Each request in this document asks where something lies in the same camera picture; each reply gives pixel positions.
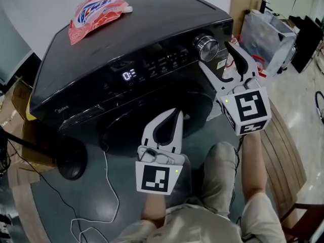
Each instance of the shirt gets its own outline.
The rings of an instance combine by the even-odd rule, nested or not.
[[[157,229],[147,220],[127,227],[113,243],[210,243],[286,242],[280,221],[270,199],[257,193],[247,202],[241,228],[228,218],[194,205],[181,205],[167,211],[165,224]]]

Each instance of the leg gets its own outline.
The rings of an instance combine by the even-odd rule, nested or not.
[[[184,204],[192,194],[191,189],[191,165],[188,157],[184,155],[185,162],[176,185],[170,195],[166,195],[167,208]]]
[[[227,142],[214,145],[205,160],[201,201],[210,211],[227,217],[235,182],[235,149]]]

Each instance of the control knob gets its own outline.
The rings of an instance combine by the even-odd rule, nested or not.
[[[209,35],[198,35],[194,39],[193,43],[201,61],[211,61],[218,53],[219,44],[213,37]]]

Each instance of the cardboard box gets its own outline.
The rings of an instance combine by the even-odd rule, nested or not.
[[[44,131],[45,127],[37,120],[28,121],[26,118],[26,107],[30,97],[31,89],[20,81],[17,81],[6,93],[4,103],[0,111],[0,125],[12,135],[38,145],[43,148],[49,147],[53,139],[50,131]],[[8,142],[7,151],[11,158],[11,166],[25,170],[34,171],[33,168],[22,160],[16,151],[30,162],[38,172],[54,169],[56,165],[53,160],[38,151],[11,141]]]
[[[229,15],[233,18],[233,35],[239,35],[242,30],[245,11],[256,9],[259,10],[262,0],[231,0]]]

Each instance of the washing machine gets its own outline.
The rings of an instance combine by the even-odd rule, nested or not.
[[[171,108],[184,112],[184,137],[204,126],[216,91],[197,61],[221,78],[233,25],[203,0],[125,1],[131,13],[75,45],[69,26],[54,36],[30,100],[40,121],[62,133],[95,130],[95,143],[115,154],[136,151],[145,125]]]

